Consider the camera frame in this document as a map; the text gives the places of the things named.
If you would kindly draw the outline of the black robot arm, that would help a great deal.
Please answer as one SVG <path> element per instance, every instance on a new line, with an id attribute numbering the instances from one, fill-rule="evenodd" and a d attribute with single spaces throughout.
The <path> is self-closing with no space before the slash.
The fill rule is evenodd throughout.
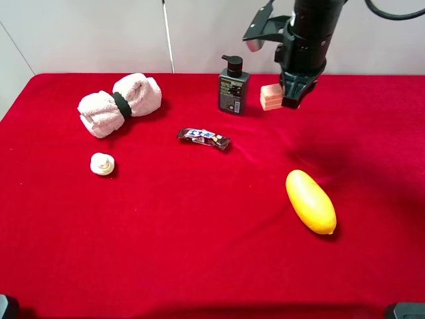
<path id="1" fill-rule="evenodd" d="M 344 1 L 296 1 L 275 51 L 281 68 L 282 106 L 299 108 L 323 73 Z"/>

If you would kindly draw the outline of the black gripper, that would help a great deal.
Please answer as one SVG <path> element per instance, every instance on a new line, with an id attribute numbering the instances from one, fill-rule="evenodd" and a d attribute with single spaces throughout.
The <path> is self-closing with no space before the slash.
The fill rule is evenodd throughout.
<path id="1" fill-rule="evenodd" d="M 313 91 L 326 65 L 332 38 L 332 16 L 326 13 L 293 13 L 284 29 L 279 64 L 284 89 L 282 106 L 299 108 Z"/>

